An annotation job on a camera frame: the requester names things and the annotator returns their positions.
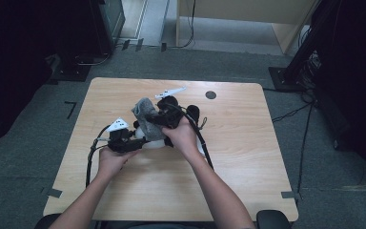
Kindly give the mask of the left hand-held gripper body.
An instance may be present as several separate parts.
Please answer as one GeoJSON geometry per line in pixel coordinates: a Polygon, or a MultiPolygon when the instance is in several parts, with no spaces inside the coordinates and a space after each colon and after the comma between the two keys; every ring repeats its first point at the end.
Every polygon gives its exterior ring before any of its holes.
{"type": "Polygon", "coordinates": [[[127,153],[132,151],[131,132],[129,131],[129,124],[118,117],[106,131],[110,134],[108,140],[108,147],[117,153],[127,153]]]}

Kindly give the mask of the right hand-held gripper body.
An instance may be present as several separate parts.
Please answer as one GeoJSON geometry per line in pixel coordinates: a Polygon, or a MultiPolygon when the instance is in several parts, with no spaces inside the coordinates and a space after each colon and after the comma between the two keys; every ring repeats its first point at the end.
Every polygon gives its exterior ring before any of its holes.
{"type": "Polygon", "coordinates": [[[175,94],[180,93],[185,90],[185,87],[165,90],[164,92],[157,94],[155,96],[158,99],[156,106],[158,107],[158,115],[162,115],[160,120],[163,126],[169,128],[176,128],[179,124],[183,112],[179,107],[177,99],[174,97],[175,94]]]}

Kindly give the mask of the grey knitted sock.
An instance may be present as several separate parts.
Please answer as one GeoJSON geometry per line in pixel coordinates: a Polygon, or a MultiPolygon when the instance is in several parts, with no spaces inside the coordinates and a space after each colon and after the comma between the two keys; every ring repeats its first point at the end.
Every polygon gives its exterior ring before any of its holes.
{"type": "Polygon", "coordinates": [[[153,124],[149,121],[149,118],[157,115],[157,111],[153,103],[147,97],[141,98],[135,104],[132,108],[132,113],[148,141],[163,140],[166,137],[162,133],[159,125],[153,124]]]}

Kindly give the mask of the panda plush toy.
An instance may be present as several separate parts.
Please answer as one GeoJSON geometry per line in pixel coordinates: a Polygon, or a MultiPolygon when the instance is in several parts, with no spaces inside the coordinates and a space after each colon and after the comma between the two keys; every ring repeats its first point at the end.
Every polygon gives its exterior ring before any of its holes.
{"type": "MultiPolygon", "coordinates": [[[[132,113],[136,117],[136,121],[133,123],[135,128],[135,138],[146,138],[147,143],[144,143],[144,149],[159,149],[165,146],[173,147],[172,141],[162,133],[162,125],[153,124],[147,120],[146,115],[149,117],[158,115],[158,112],[155,110],[153,104],[150,100],[140,100],[139,102],[150,102],[150,103],[137,103],[135,107],[132,109],[132,113]]],[[[198,108],[194,105],[189,106],[190,109],[194,109],[198,112],[198,108]]],[[[194,112],[187,110],[189,113],[189,120],[194,122],[194,120],[198,121],[198,115],[194,115],[194,112]]],[[[194,130],[196,134],[196,146],[201,155],[205,157],[206,153],[204,151],[203,143],[205,142],[204,139],[201,141],[202,137],[199,133],[199,129],[195,127],[194,130]]]]}

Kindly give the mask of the person's left hand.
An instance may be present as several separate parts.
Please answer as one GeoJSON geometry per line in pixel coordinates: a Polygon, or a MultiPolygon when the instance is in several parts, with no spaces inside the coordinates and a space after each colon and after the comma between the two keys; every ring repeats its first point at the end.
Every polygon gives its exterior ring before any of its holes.
{"type": "Polygon", "coordinates": [[[123,168],[124,164],[138,151],[119,155],[110,148],[105,147],[99,151],[99,167],[97,177],[106,181],[110,181],[123,168]]]}

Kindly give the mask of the person's right hand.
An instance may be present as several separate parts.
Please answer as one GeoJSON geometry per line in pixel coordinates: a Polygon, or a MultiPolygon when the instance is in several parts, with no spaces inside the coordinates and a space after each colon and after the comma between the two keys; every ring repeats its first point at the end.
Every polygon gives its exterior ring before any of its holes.
{"type": "Polygon", "coordinates": [[[162,132],[188,161],[201,158],[197,149],[196,134],[186,117],[180,119],[175,129],[163,127],[162,132]]]}

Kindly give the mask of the angled black floor tape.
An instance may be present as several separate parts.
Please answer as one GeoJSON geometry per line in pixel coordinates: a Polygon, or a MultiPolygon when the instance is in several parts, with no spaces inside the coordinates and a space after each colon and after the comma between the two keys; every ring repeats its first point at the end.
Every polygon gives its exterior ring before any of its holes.
{"type": "Polygon", "coordinates": [[[77,102],[74,102],[74,101],[65,101],[64,103],[71,106],[71,109],[70,109],[70,111],[69,111],[69,113],[67,115],[67,119],[70,119],[71,116],[72,116],[72,114],[73,114],[73,112],[74,112],[74,110],[75,110],[75,108],[76,108],[77,102]]]}

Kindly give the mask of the person's dark clothing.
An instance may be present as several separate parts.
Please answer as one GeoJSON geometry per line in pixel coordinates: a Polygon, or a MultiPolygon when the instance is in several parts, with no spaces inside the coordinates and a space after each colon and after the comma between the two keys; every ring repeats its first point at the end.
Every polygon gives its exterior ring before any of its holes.
{"type": "Polygon", "coordinates": [[[217,229],[213,222],[108,221],[100,229],[217,229]]]}

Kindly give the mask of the light wooden cabinet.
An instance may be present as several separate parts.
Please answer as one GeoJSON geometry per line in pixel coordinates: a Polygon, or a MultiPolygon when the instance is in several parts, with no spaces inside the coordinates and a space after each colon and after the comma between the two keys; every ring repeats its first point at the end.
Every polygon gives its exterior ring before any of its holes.
{"type": "Polygon", "coordinates": [[[283,53],[310,20],[320,0],[177,0],[176,43],[181,16],[271,23],[283,53]]]}

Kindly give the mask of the dark curtain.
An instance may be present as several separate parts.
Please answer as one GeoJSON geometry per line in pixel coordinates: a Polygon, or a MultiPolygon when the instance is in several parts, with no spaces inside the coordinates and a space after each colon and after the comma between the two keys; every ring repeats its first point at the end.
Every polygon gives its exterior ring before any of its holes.
{"type": "Polygon", "coordinates": [[[349,148],[366,160],[366,0],[323,0],[333,3],[328,21],[321,27],[313,16],[318,32],[315,50],[321,66],[314,77],[318,90],[329,99],[340,115],[339,121],[327,113],[335,128],[338,148],[349,148]]]}
{"type": "Polygon", "coordinates": [[[51,77],[47,57],[75,66],[71,22],[87,0],[0,0],[0,137],[51,77]]]}

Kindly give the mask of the black metal stand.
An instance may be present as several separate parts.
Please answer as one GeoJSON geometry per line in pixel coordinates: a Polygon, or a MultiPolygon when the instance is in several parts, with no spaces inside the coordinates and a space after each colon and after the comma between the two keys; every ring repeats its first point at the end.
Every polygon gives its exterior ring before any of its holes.
{"type": "MultiPolygon", "coordinates": [[[[273,23],[274,34],[281,50],[288,54],[295,40],[301,35],[304,26],[310,21],[320,0],[301,0],[301,8],[296,11],[297,17],[290,24],[273,23]]],[[[269,67],[274,88],[279,92],[302,92],[299,84],[299,69],[307,57],[307,47],[301,45],[291,63],[286,68],[269,67]]]]}

